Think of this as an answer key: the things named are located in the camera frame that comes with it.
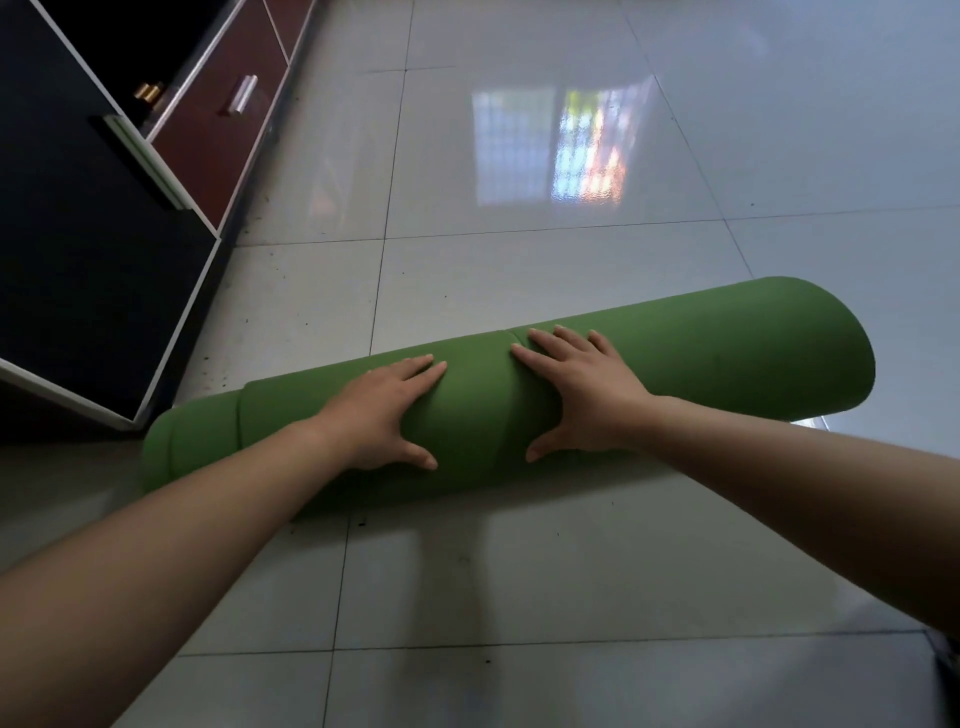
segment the green yoga mat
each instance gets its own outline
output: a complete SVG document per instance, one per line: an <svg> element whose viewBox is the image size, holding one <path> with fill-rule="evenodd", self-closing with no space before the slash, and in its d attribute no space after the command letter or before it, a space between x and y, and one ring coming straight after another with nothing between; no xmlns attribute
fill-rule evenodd
<svg viewBox="0 0 960 728"><path fill-rule="evenodd" d="M260 379L189 402L161 415L147 435L146 486L157 488L310 417L368 369L423 353L449 369L407 412L402 430L440 467L344 473L306 513L388 505L588 464L598 456L555 453L534 465L523 459L529 443L559 421L561 403L550 384L514 360L510 345L531 346L528 327L557 323L606 334L650 392L733 412L799 420L857 406L874 384L870 342L842 303L804 280L750 280Z"/></svg>

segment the right hand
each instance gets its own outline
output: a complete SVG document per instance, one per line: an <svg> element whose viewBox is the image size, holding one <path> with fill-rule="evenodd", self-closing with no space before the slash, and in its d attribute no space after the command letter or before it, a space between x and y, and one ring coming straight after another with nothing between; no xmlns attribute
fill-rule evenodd
<svg viewBox="0 0 960 728"><path fill-rule="evenodd" d="M644 415L659 398L647 392L613 344L596 331L585 339L559 325L553 333L531 328L528 335L550 355L519 344L513 344L511 351L557 388L564 401L564 415L559 425L530 444L527 462L560 449L634 447Z"/></svg>

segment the finger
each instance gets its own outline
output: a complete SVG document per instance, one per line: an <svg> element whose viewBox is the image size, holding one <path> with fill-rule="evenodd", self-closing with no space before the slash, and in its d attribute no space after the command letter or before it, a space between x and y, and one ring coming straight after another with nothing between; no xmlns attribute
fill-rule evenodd
<svg viewBox="0 0 960 728"><path fill-rule="evenodd" d="M563 339L554 336L552 333L541 331L538 328L531 328L527 331L530 340L550 354L557 361L567 360L576 350Z"/></svg>
<svg viewBox="0 0 960 728"><path fill-rule="evenodd" d="M433 361L433 354L426 353L423 356L414 356L413 358L407 358L395 362L394 364L388 366L387 369L401 379L409 379L431 361Z"/></svg>
<svg viewBox="0 0 960 728"><path fill-rule="evenodd" d="M410 463L418 468L428 471L437 470L437 458L430 454L426 448L415 445L407 440L403 441L400 455L396 459L399 463Z"/></svg>
<svg viewBox="0 0 960 728"><path fill-rule="evenodd" d="M543 354L537 352L531 352L529 349L526 347L521 347L519 344L511 344L510 353L544 379L553 381L554 377L560 373L558 369L560 363L556 359L551 359L549 356L544 356Z"/></svg>
<svg viewBox="0 0 960 728"><path fill-rule="evenodd" d="M608 339L599 331L591 330L587 335L587 339L589 339L589 342L595 346L600 353L605 354L610 358L623 361L623 357L620 356L620 352L618 352L613 344L610 343L610 339Z"/></svg>
<svg viewBox="0 0 960 728"><path fill-rule="evenodd" d="M561 326L560 324L557 324L553 328L553 335L559 336L571 347L573 347L574 349L579 349L581 352L593 351L593 345L587 339L581 336L579 333L574 331L572 328L567 328L565 326Z"/></svg>
<svg viewBox="0 0 960 728"><path fill-rule="evenodd" d="M530 447L527 448L527 462L536 462L544 455L549 455L551 452L556 452L559 449L569 449L570 444L568 438L568 433L560 426L544 432L540 437L530 443Z"/></svg>
<svg viewBox="0 0 960 728"><path fill-rule="evenodd" d="M440 381L440 377L444 375L445 371L446 362L442 361L440 364L430 367L425 372L420 372L418 375L407 379L414 399L429 392L433 388L433 385Z"/></svg>

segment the drawer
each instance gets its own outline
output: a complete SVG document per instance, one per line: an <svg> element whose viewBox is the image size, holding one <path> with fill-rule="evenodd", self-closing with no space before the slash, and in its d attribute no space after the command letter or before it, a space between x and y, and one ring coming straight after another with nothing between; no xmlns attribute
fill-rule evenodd
<svg viewBox="0 0 960 728"><path fill-rule="evenodd" d="M283 81L287 62L263 0L247 0L154 139L209 221L219 226ZM242 111L230 106L244 84Z"/></svg>
<svg viewBox="0 0 960 728"><path fill-rule="evenodd" d="M287 57L293 56L297 40L313 0L267 0L270 15L274 18L276 32L280 36Z"/></svg>

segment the glossy floor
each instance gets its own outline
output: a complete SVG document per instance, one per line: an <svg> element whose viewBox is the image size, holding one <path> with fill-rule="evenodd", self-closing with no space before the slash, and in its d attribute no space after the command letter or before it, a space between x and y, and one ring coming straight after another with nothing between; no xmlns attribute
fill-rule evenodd
<svg viewBox="0 0 960 728"><path fill-rule="evenodd" d="M794 275L876 350L871 398L828 425L960 456L951 0L317 22L180 401ZM128 502L136 455L4 451L0 564ZM919 630L633 462L284 528L122 724L946 726Z"/></svg>

